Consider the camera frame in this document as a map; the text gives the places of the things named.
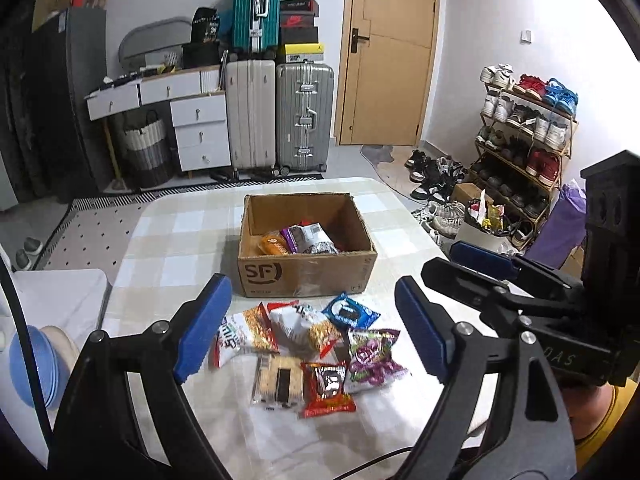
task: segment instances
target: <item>bolt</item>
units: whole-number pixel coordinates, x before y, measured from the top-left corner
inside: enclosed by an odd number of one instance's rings
[[[169,322],[164,320],[156,321],[151,325],[151,330],[156,334],[163,334],[169,330]]]
[[[92,343],[99,343],[106,335],[107,333],[104,330],[94,330],[89,334],[89,341]]]
[[[523,332],[520,334],[520,339],[522,339],[526,344],[533,345],[536,342],[536,335],[533,332]]]
[[[458,323],[456,325],[456,330],[459,334],[462,335],[471,335],[474,332],[474,328],[472,327],[472,325],[465,321],[461,321],[460,323]]]

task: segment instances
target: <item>wooden door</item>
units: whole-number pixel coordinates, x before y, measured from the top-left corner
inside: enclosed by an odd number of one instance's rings
[[[435,9],[436,0],[352,0],[341,144],[416,144]]]

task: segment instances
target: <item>checkered tablecloth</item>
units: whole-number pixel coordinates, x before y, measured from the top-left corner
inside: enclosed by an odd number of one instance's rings
[[[333,479],[393,450],[412,446],[433,411],[442,386],[427,375],[394,305],[394,286],[412,275],[422,285],[425,261],[444,257],[392,191],[369,178],[341,178],[236,187],[161,198],[143,213],[111,292],[104,329],[111,336],[142,332],[158,319],[171,319],[194,299],[212,273],[234,282],[230,314],[255,306],[238,280],[238,243],[247,194],[344,192],[353,195],[378,251],[369,285],[356,299],[382,314],[372,328],[398,328],[394,359],[411,376],[355,397],[355,413],[299,419],[292,412],[267,412],[250,405],[257,357],[238,356],[218,370],[207,361],[184,384],[185,394],[212,448],[233,478]],[[475,310],[432,290],[454,321],[471,322],[495,335]],[[308,298],[323,308],[331,298]],[[166,461],[146,406],[142,383],[130,374],[131,391],[147,450]],[[488,416],[495,378],[483,383],[472,426]],[[406,455],[372,466],[352,478],[391,476]]]

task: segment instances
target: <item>cardboard box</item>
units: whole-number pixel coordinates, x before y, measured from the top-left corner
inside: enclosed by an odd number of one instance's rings
[[[564,264],[562,264],[562,267],[560,267],[560,271],[573,276],[577,280],[580,280],[583,265],[584,249],[582,247],[576,247],[571,251],[567,259],[564,261]]]
[[[472,199],[480,198],[480,193],[482,193],[482,190],[473,182],[463,182],[462,184],[456,184],[456,187],[453,188],[451,201],[460,202],[465,206],[468,206]],[[484,201],[489,204],[494,203],[494,199],[492,199],[487,193],[484,194]]]
[[[258,242],[263,235],[302,220],[318,222],[343,252],[262,254]],[[248,195],[244,199],[238,271],[248,298],[304,298],[362,292],[377,256],[349,194]]]

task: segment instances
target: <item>rug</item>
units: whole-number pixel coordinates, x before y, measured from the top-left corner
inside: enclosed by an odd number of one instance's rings
[[[321,174],[288,176],[270,183],[321,180]],[[191,191],[265,184],[257,180],[181,186],[142,193],[77,198],[69,205],[33,266],[36,270],[101,269],[115,282],[131,234],[146,206],[160,197]]]
[[[394,191],[413,200],[411,192],[418,187],[418,184],[409,180],[410,171],[404,164],[414,150],[415,146],[364,144],[360,153],[371,163],[382,182]]]

